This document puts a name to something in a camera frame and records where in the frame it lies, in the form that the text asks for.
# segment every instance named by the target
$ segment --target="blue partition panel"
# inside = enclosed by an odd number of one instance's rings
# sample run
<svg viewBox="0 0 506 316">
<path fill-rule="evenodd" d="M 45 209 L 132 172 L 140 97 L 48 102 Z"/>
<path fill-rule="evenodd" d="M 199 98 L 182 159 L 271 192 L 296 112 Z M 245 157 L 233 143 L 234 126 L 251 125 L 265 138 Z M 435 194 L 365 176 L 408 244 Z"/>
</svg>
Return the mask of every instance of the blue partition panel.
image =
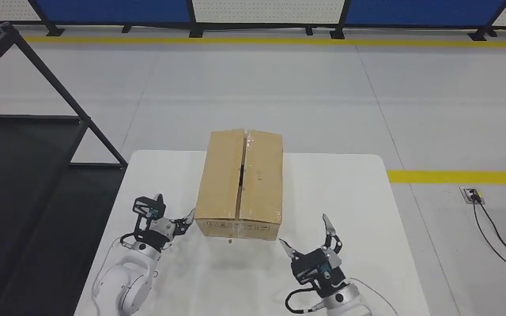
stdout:
<svg viewBox="0 0 506 316">
<path fill-rule="evenodd" d="M 484 25 L 503 0 L 352 0 L 347 24 Z"/>
<path fill-rule="evenodd" d="M 49 21 L 190 22 L 186 0 L 38 0 Z"/>
</svg>

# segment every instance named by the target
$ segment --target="box flap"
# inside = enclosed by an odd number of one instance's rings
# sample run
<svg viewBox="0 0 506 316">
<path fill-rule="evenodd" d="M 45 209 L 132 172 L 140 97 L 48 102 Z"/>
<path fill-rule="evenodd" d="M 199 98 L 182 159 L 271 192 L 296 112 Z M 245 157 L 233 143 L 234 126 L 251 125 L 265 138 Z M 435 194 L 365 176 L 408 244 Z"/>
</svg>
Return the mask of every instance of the box flap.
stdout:
<svg viewBox="0 0 506 316">
<path fill-rule="evenodd" d="M 246 138 L 239 218 L 280 224 L 282 204 L 282 137 L 250 130 Z"/>
<path fill-rule="evenodd" d="M 244 130 L 212 132 L 198 192 L 196 219 L 235 219 Z"/>
</svg>

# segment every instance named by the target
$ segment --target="black panel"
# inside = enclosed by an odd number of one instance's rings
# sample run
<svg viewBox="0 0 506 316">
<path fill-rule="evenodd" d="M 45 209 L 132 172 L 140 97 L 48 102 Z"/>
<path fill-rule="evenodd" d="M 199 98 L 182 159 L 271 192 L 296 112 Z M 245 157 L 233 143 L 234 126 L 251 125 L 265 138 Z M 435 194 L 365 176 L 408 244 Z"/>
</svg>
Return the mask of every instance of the black panel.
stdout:
<svg viewBox="0 0 506 316">
<path fill-rule="evenodd" d="M 14 45 L 14 36 L 9 32 L 11 28 L 12 25 L 9 23 L 0 24 L 0 57 Z"/>
<path fill-rule="evenodd" d="M 74 313 L 124 170 L 69 167 L 0 300 L 1 315 Z"/>
<path fill-rule="evenodd" d="M 87 126 L 77 117 L 0 116 L 0 293 Z"/>
</svg>

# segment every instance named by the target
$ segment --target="yellow floor line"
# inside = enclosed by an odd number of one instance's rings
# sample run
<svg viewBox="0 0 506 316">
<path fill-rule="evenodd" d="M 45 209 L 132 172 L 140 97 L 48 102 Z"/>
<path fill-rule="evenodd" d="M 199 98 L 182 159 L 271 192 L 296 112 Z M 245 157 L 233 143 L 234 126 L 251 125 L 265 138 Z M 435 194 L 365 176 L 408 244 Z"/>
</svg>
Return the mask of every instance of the yellow floor line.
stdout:
<svg viewBox="0 0 506 316">
<path fill-rule="evenodd" d="M 249 45 L 359 45 L 401 47 L 488 47 L 506 48 L 506 42 L 473 42 L 443 40 L 399 39 L 290 39 L 290 38 L 159 38 L 159 37 L 46 37 L 26 36 L 31 43 L 83 43 L 83 44 L 249 44 Z"/>
<path fill-rule="evenodd" d="M 416 171 L 390 170 L 391 183 L 479 183 L 506 184 L 506 171 Z"/>
</svg>

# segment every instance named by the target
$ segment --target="white perforated panel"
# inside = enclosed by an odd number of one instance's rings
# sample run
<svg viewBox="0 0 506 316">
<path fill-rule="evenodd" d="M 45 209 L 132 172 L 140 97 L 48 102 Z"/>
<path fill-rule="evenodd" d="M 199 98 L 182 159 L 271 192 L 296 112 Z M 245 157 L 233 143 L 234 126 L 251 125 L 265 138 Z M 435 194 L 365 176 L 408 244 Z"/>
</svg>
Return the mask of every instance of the white perforated panel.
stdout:
<svg viewBox="0 0 506 316">
<path fill-rule="evenodd" d="M 0 0 L 0 21 L 40 21 L 27 0 Z"/>
<path fill-rule="evenodd" d="M 493 22 L 493 26 L 506 26 L 506 10 L 500 14 L 495 22 Z"/>
<path fill-rule="evenodd" d="M 345 0 L 194 0 L 195 20 L 208 23 L 337 24 Z"/>
</svg>

